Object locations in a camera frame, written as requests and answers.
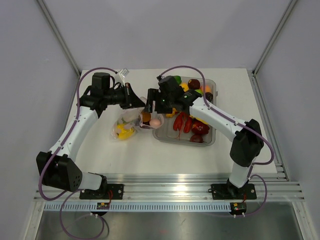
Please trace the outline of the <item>pink egg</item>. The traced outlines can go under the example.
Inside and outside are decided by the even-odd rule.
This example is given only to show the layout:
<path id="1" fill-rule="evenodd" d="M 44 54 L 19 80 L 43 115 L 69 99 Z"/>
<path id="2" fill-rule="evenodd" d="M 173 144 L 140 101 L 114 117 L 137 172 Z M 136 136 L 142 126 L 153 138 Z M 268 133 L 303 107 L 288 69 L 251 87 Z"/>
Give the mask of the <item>pink egg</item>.
<path id="1" fill-rule="evenodd" d="M 149 121 L 149 125 L 153 128 L 158 128 L 160 127 L 162 124 L 162 122 L 158 119 L 158 118 L 152 118 L 150 121 Z"/>

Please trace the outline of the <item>dark red grape bunch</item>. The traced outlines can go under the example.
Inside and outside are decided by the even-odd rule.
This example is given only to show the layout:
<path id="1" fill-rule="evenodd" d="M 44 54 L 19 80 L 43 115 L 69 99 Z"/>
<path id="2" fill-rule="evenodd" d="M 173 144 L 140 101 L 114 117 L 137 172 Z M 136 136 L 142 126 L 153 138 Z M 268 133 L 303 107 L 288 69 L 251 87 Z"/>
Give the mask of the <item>dark red grape bunch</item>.
<path id="1" fill-rule="evenodd" d="M 148 122 L 141 122 L 139 127 L 142 128 L 142 129 L 151 129 L 149 121 Z"/>

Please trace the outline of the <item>clear pink zip top bag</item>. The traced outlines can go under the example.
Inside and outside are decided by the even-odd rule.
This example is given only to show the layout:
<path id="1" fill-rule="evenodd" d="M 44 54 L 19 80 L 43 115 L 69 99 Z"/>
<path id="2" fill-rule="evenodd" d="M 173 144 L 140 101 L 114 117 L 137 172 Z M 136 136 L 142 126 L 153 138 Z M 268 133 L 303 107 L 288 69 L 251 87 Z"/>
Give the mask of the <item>clear pink zip top bag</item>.
<path id="1" fill-rule="evenodd" d="M 124 110 L 112 126 L 111 137 L 115 141 L 125 141 L 137 133 L 159 129 L 165 122 L 164 116 L 155 111 L 155 102 L 151 106 L 151 113 L 145 112 L 143 107 Z"/>

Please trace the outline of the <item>yellow bell pepper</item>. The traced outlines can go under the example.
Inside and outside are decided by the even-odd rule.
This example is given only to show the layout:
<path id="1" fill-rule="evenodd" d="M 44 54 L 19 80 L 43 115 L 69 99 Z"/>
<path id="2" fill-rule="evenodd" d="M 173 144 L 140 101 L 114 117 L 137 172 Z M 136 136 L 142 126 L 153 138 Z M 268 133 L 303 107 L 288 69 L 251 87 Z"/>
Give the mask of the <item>yellow bell pepper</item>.
<path id="1" fill-rule="evenodd" d="M 118 124 L 115 128 L 115 137 L 121 141 L 131 138 L 136 130 L 133 127 L 127 128 L 127 125 L 122 123 Z"/>

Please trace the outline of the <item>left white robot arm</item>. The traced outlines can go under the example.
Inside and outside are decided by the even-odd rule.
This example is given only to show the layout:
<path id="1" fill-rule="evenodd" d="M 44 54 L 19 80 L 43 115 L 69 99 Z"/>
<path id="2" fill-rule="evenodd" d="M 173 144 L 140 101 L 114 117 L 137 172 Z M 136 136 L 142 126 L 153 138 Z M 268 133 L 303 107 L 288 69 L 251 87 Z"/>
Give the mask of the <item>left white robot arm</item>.
<path id="1" fill-rule="evenodd" d="M 83 191 L 91 198 L 103 199 L 109 193 L 107 178 L 97 173 L 83 172 L 76 165 L 79 149 L 89 130 L 101 117 L 108 106 L 118 105 L 122 109 L 142 108 L 145 103 L 134 93 L 131 85 L 125 82 L 127 69 L 108 74 L 107 67 L 97 67 L 91 85 L 83 95 L 76 92 L 76 113 L 58 141 L 49 151 L 41 151 L 36 157 L 40 174 L 38 191 L 46 201 L 60 198 L 48 197 L 43 186 L 62 190 L 63 193 Z"/>

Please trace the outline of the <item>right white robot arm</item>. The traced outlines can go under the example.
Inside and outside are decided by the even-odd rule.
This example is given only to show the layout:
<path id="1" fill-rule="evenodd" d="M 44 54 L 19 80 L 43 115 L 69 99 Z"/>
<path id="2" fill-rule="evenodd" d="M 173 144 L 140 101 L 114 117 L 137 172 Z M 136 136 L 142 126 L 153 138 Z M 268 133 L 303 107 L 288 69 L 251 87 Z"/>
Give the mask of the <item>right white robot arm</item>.
<path id="1" fill-rule="evenodd" d="M 223 199 L 248 197 L 245 187 L 251 166 L 264 146 L 260 124 L 254 119 L 244 121 L 220 110 L 194 89 L 184 91 L 173 76 L 160 77 L 158 88 L 147 91 L 145 110 L 169 114 L 173 109 L 205 121 L 230 140 L 233 166 L 220 194 Z"/>

